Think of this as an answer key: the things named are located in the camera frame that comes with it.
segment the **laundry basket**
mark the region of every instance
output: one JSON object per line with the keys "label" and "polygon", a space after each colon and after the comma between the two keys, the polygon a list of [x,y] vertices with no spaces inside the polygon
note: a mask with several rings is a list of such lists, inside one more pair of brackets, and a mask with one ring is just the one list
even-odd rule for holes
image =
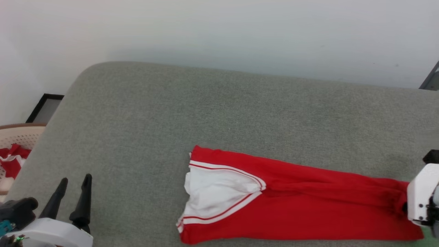
{"label": "laundry basket", "polygon": [[[43,133],[46,124],[23,123],[0,126],[0,149],[11,148],[16,143],[25,149],[33,149],[36,141]],[[6,172],[0,166],[0,202],[3,202],[13,178],[6,178]]]}

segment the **pant leg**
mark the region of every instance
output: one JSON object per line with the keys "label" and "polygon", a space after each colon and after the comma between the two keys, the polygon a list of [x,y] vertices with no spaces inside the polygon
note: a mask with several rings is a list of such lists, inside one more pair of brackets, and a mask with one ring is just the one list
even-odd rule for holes
{"label": "pant leg", "polygon": [[415,240],[420,228],[402,212],[407,183],[294,165],[241,153],[195,147],[192,159],[244,170],[266,188],[232,215],[184,226],[181,239]]}

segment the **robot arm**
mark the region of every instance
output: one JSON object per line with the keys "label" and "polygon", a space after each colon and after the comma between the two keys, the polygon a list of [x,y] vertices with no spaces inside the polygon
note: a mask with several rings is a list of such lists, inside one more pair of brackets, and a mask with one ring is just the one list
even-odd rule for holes
{"label": "robot arm", "polygon": [[426,166],[407,187],[407,214],[439,239],[439,150],[430,150],[423,160]]}
{"label": "robot arm", "polygon": [[70,214],[72,224],[56,220],[61,199],[67,189],[63,178],[47,202],[38,219],[32,210],[38,206],[34,198],[8,201],[0,206],[0,221],[4,228],[0,247],[91,247],[90,235],[91,175],[85,176],[82,192],[75,211]]}

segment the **grey cushion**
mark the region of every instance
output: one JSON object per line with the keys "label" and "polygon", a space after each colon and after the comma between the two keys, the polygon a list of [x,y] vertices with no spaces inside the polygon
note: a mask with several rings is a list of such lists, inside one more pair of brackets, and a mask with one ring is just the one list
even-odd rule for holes
{"label": "grey cushion", "polygon": [[[58,219],[69,222],[91,173],[94,246],[179,246],[175,223],[188,199],[183,184],[194,145],[409,181],[428,150],[439,148],[438,123],[433,91],[103,63],[72,85],[9,199],[33,196],[39,214],[68,177]],[[234,239],[200,246],[423,243]]]}

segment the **red and white clothing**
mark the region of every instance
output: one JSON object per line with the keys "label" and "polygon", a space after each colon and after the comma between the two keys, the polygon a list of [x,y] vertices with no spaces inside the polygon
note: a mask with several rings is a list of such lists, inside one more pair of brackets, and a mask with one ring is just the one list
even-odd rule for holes
{"label": "red and white clothing", "polygon": [[19,144],[12,144],[10,149],[0,149],[0,165],[6,171],[5,177],[16,179],[30,151]]}
{"label": "red and white clothing", "polygon": [[196,146],[177,222],[181,241],[416,240],[402,208],[407,182]]}

